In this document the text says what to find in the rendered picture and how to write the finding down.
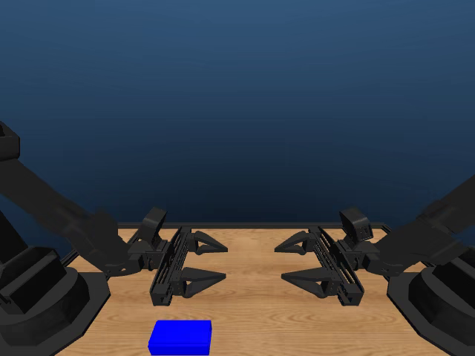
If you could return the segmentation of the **blue hollow socket block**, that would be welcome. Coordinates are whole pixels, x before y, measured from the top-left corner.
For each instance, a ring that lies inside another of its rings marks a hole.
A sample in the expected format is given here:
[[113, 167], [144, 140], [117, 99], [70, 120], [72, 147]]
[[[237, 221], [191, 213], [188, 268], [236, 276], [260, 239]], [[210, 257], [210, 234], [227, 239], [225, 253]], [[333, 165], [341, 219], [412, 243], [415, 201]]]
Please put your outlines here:
[[209, 356], [210, 320], [158, 320], [148, 341], [151, 356]]

